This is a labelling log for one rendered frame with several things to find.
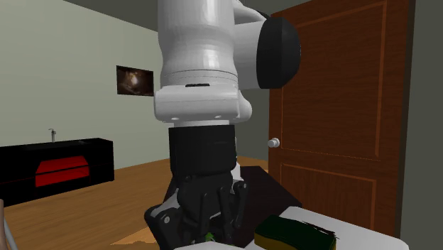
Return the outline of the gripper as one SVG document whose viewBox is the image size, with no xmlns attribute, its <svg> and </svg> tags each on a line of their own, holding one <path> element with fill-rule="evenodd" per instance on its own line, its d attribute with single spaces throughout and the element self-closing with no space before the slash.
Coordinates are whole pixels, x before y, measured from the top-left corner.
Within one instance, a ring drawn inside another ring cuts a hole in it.
<svg viewBox="0 0 443 250">
<path fill-rule="evenodd" d="M 236 166 L 235 128 L 233 125 L 187 126 L 168 129 L 170 169 L 179 180 L 178 202 L 185 214 L 197 225 L 193 230 L 197 243 L 205 242 L 209 229 L 210 189 L 198 178 L 229 173 Z M 218 190 L 221 212 L 221 242 L 232 243 L 234 232 L 241 228 L 248 184 L 234 183 L 234 193 L 228 186 Z"/>
</svg>

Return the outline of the green and yellow sponge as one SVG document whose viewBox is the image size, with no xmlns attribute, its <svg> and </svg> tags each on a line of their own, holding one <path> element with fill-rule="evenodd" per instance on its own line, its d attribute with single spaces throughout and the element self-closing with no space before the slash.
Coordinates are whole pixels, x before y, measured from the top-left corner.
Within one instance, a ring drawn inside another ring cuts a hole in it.
<svg viewBox="0 0 443 250">
<path fill-rule="evenodd" d="M 334 232 L 274 214 L 255 228 L 254 243 L 265 250 L 337 250 Z"/>
</svg>

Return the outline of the black and red sink cabinet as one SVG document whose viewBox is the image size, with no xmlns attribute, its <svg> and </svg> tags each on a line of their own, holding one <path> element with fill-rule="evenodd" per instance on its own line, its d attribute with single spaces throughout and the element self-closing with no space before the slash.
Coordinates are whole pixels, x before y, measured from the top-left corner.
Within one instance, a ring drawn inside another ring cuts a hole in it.
<svg viewBox="0 0 443 250">
<path fill-rule="evenodd" d="M 6 207 L 114 180 L 113 142 L 102 138 L 0 147 Z"/>
</svg>

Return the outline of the brown wooden door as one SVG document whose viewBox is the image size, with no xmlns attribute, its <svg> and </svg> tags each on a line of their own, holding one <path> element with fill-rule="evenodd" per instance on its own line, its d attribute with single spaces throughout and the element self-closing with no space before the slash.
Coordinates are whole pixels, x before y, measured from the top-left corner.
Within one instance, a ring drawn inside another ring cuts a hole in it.
<svg viewBox="0 0 443 250">
<path fill-rule="evenodd" d="M 270 92 L 270 175 L 306 210 L 400 236 L 415 0 L 309 0 L 280 16 L 302 55 Z"/>
</svg>

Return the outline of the dark wall picture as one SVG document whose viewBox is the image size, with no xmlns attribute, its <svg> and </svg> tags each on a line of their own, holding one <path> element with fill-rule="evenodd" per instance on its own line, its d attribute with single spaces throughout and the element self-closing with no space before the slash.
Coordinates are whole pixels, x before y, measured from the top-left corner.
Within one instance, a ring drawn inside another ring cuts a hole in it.
<svg viewBox="0 0 443 250">
<path fill-rule="evenodd" d="M 132 67 L 116 66 L 117 94 L 149 96 L 154 95 L 154 72 Z"/>
</svg>

